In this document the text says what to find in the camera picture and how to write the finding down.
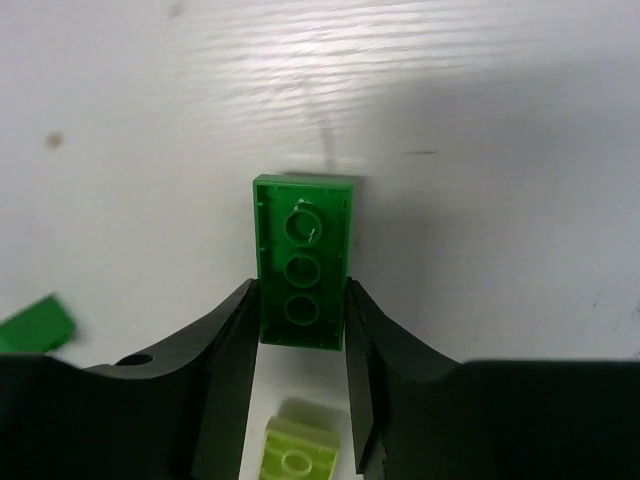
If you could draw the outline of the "dark green small lego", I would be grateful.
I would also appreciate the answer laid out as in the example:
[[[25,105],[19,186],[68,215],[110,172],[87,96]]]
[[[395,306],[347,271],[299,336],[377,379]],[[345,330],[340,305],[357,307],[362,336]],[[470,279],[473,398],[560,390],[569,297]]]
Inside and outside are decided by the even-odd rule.
[[[47,353],[65,345],[76,323],[56,295],[48,295],[1,321],[2,353]]]

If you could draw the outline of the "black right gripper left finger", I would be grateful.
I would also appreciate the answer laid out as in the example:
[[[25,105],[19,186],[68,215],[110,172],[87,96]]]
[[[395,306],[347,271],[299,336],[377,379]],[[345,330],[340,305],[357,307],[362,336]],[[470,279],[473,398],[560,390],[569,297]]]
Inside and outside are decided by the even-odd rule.
[[[259,336],[247,280],[217,308],[113,365],[1,358],[5,479],[235,479]]]

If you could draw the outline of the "light green 2x3 lego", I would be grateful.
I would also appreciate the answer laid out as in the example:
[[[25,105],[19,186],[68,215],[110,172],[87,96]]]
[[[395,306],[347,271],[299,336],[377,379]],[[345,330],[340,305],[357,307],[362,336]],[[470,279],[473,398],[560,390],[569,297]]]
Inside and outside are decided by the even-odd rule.
[[[264,430],[259,479],[330,480],[342,445],[343,412],[289,397]]]

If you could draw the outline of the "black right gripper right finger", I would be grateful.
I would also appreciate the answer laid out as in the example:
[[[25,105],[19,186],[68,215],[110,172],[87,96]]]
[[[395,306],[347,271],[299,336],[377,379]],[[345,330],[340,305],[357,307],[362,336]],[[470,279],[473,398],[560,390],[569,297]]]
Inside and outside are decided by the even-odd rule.
[[[356,471],[366,479],[635,479],[635,361],[459,363],[345,291]]]

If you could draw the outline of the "dark green long lego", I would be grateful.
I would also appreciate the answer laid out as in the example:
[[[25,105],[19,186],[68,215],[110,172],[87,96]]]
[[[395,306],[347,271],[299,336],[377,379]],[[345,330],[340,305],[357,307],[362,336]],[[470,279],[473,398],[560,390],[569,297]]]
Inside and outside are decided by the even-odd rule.
[[[334,176],[254,179],[262,343],[341,350],[354,186]]]

